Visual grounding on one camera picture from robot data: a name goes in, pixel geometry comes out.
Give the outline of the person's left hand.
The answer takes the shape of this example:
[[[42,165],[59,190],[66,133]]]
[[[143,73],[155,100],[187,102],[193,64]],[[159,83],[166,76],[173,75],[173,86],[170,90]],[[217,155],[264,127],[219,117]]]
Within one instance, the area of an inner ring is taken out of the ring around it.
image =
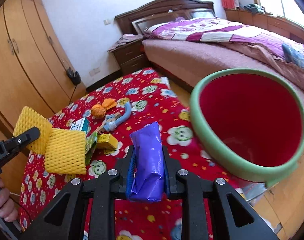
[[[18,210],[15,208],[13,200],[10,198],[10,191],[5,187],[0,178],[0,217],[7,222],[12,222],[18,218]]]

